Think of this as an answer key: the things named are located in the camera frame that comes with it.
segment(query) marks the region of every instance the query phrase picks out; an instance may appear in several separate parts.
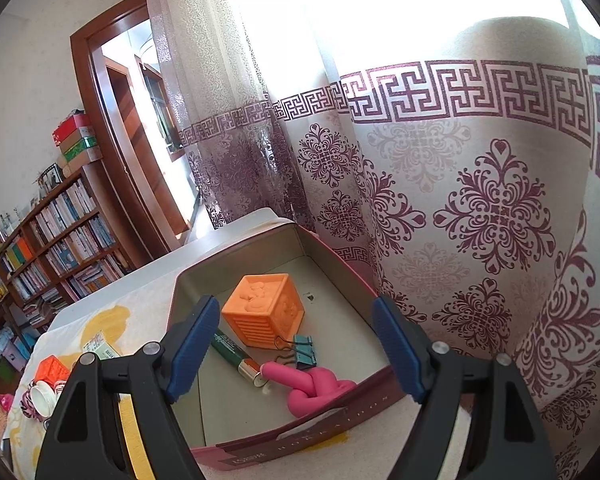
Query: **blue gripper pad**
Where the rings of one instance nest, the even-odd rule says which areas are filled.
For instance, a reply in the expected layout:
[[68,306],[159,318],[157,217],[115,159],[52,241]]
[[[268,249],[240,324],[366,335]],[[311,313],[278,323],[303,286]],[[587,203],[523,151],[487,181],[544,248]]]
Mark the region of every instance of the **blue gripper pad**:
[[182,335],[184,339],[180,348],[171,359],[171,376],[167,387],[163,390],[167,400],[172,404],[191,389],[202,359],[220,323],[218,300],[213,296],[204,296],[200,303],[203,301],[206,303],[202,306],[189,333]]
[[431,385],[425,386],[422,382],[423,363],[416,355],[414,347],[409,343],[404,330],[400,327],[403,323],[398,323],[395,319],[396,312],[404,322],[409,322],[402,317],[400,310],[393,301],[383,297],[376,298],[371,311],[374,330],[382,343],[384,353],[389,358],[400,387],[406,394],[413,397],[413,400],[422,403]]

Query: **curtain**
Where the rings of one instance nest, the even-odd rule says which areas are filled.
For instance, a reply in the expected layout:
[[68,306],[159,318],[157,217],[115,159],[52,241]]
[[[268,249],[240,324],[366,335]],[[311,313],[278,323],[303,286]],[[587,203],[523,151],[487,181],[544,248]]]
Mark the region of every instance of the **curtain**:
[[215,226],[263,205],[600,444],[600,28],[580,0],[147,0]]

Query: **metal screw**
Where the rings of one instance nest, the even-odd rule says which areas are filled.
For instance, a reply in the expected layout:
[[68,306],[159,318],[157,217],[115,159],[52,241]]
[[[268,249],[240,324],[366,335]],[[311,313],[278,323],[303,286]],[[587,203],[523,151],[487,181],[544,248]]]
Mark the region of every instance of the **metal screw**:
[[160,343],[151,341],[142,347],[142,351],[147,355],[156,355],[160,351]]
[[431,348],[436,354],[444,355],[449,352],[449,345],[444,341],[434,341]]
[[509,354],[505,354],[504,352],[501,352],[498,355],[496,355],[496,361],[499,362],[502,366],[509,366],[513,362],[511,360],[511,357],[509,357]]
[[90,365],[96,360],[96,356],[92,352],[87,352],[86,354],[82,354],[80,356],[80,364],[81,365]]

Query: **bookshelf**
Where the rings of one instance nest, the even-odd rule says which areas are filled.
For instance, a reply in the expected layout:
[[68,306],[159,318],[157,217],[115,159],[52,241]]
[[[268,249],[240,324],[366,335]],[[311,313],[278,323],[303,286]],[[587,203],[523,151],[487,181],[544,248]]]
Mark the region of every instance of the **bookshelf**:
[[41,328],[149,261],[98,160],[63,180],[6,239],[0,280],[30,325]]

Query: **green tube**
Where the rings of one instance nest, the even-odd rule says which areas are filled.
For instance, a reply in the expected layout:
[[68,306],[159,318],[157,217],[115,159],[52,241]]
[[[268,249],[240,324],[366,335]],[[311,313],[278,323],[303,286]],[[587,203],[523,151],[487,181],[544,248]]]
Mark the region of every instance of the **green tube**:
[[218,351],[225,361],[238,370],[240,375],[257,388],[267,383],[267,380],[260,373],[260,365],[219,328],[211,340],[211,346]]

